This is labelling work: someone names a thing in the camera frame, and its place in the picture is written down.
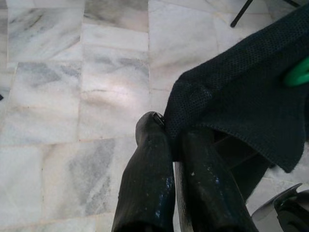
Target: dark green fabric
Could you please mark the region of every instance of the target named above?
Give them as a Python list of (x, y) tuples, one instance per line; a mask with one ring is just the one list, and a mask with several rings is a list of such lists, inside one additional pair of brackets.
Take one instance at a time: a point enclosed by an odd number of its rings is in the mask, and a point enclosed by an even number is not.
[(303, 152), (308, 85), (287, 88), (284, 74), (309, 56), (309, 4), (225, 53), (185, 72), (165, 111), (174, 160), (192, 125), (230, 134), (290, 172)]

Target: green handle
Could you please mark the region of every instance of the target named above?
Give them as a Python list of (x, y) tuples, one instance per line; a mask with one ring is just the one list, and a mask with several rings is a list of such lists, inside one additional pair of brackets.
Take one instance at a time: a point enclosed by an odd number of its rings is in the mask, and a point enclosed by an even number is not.
[(309, 82), (309, 57), (296, 65), (285, 76), (283, 83), (288, 87), (294, 87)]

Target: marble tile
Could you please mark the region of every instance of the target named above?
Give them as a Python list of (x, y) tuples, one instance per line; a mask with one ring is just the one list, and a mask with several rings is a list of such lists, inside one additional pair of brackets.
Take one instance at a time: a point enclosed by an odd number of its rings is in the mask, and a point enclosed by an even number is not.
[(0, 94), (3, 97), (0, 101), (0, 128), (7, 110), (13, 77), (14, 70), (0, 69)]
[(81, 42), (65, 49), (52, 57), (52, 61), (82, 61), (83, 60), (83, 46)]
[(0, 228), (40, 220), (42, 154), (39, 147), (0, 149)]
[(8, 9), (6, 0), (0, 0), (0, 9)]
[(33, 232), (33, 228), (32, 227), (21, 227), (21, 228), (0, 230), (0, 232)]
[(81, 7), (84, 8), (85, 0), (34, 0), (38, 8)]
[[(262, 178), (260, 183), (253, 191), (252, 195), (247, 200), (247, 208), (250, 215), (254, 213), (263, 204), (265, 204), (268, 200), (298, 183), (299, 182), (295, 183), (283, 180)], [(308, 189), (309, 185), (304, 184), (297, 189), (297, 192), (305, 191)]]
[(94, 90), (83, 93), (79, 138), (104, 139), (134, 135), (138, 120), (150, 109), (149, 95)]
[(84, 44), (148, 51), (148, 33), (121, 28), (83, 25)]
[(304, 153), (291, 173), (285, 171), (278, 166), (268, 169), (265, 177), (276, 180), (286, 180), (309, 185), (309, 144), (305, 143)]
[(80, 139), (133, 135), (149, 107), (146, 53), (85, 46)]
[(0, 10), (0, 68), (6, 67), (8, 46), (8, 11)]
[(84, 22), (148, 31), (148, 0), (86, 0)]
[(205, 0), (160, 0), (164, 2), (168, 2), (171, 4), (179, 5), (179, 6), (184, 6), (200, 11), (206, 11), (206, 12), (216, 12), (217, 9), (215, 9), (211, 4), (209, 4)]
[(112, 223), (114, 220), (114, 213), (106, 213), (96, 216), (96, 232), (112, 231)]
[(9, 11), (9, 61), (44, 61), (80, 41), (82, 8)]
[[(247, 0), (205, 0), (219, 12), (235, 13), (241, 10)], [(265, 14), (268, 8), (264, 0), (254, 0), (246, 10), (247, 14)]]
[(235, 16), (236, 14), (224, 13), (217, 13), (214, 15), (213, 20), (220, 53), (273, 22), (269, 14), (244, 14), (236, 27), (231, 28), (230, 23)]
[(114, 213), (135, 149), (134, 137), (50, 146), (43, 161), (44, 219)]
[(151, 105), (150, 110), (156, 111), (160, 114), (164, 114), (166, 105), (169, 100), (169, 91), (166, 90), (157, 90), (157, 89), (151, 89), (150, 90), (150, 99), (151, 99)]
[(77, 140), (80, 62), (19, 63), (0, 145)]
[(170, 91), (185, 71), (218, 54), (212, 14), (149, 2), (150, 86)]
[(34, 0), (6, 0), (6, 4), (9, 8), (34, 8)]
[(94, 90), (148, 94), (148, 54), (85, 46), (82, 91)]
[(296, 8), (288, 4), (283, 0), (272, 0), (272, 1), (265, 1), (269, 13), (273, 20), (277, 21), (278, 19), (283, 18), (284, 16), (288, 15)]
[(0, 232), (96, 232), (95, 223), (94, 218), (78, 218)]

